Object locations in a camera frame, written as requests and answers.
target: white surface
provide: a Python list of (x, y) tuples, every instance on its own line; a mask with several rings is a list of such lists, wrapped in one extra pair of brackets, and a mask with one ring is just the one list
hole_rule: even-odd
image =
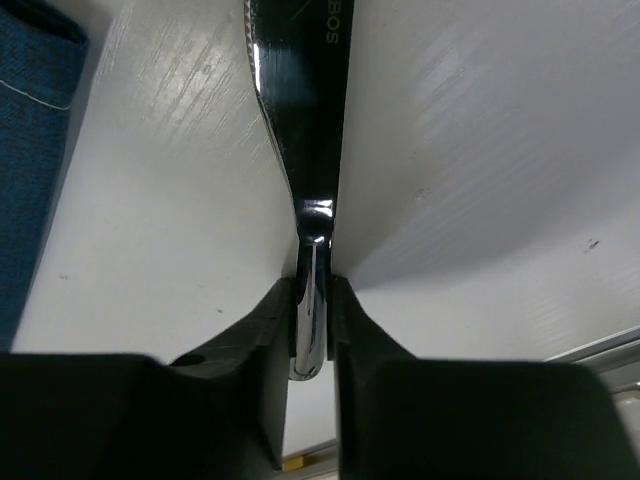
[[(16, 347), (169, 360), (293, 237), (242, 2), (53, 3), (95, 41)], [(407, 347), (545, 358), (639, 323), (639, 34), (636, 0), (356, 0), (335, 266)], [(332, 403), (330, 369), (291, 386), (287, 451)]]

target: denim fabric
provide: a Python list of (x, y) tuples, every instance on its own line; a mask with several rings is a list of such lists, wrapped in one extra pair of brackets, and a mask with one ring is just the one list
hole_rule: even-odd
[(0, 0), (0, 351), (17, 331), (87, 51), (40, 0)]

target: blue cloth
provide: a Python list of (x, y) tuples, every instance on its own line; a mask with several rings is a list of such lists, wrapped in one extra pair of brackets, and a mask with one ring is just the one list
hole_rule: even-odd
[(0, 352), (29, 293), (87, 46), (41, 0), (0, 0)]

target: white thread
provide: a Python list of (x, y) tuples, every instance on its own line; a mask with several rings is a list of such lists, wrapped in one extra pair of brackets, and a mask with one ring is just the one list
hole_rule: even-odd
[(56, 105), (51, 105), (50, 103), (47, 103), (43, 100), (40, 100), (39, 98), (33, 97), (31, 95), (29, 95), (27, 92), (23, 92), (22, 90), (18, 90), (16, 87), (9, 85), (7, 82), (5, 82), (4, 80), (0, 80), (0, 85), (4, 85), (5, 87), (7, 87), (9, 90), (13, 90), (16, 93), (19, 93), (20, 95), (24, 95), (25, 97), (29, 98), (30, 100), (33, 100), (34, 102), (37, 102), (41, 105), (44, 105), (45, 107), (49, 107), (49, 108), (53, 108), (54, 110), (69, 110), (69, 108), (71, 108), (71, 105), (67, 106), (67, 107), (58, 107)]

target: silverware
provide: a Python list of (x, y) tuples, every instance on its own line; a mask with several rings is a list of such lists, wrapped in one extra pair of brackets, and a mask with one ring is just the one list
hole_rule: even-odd
[(245, 1), (255, 91), (299, 238), (291, 380), (313, 378), (325, 358), (353, 2)]

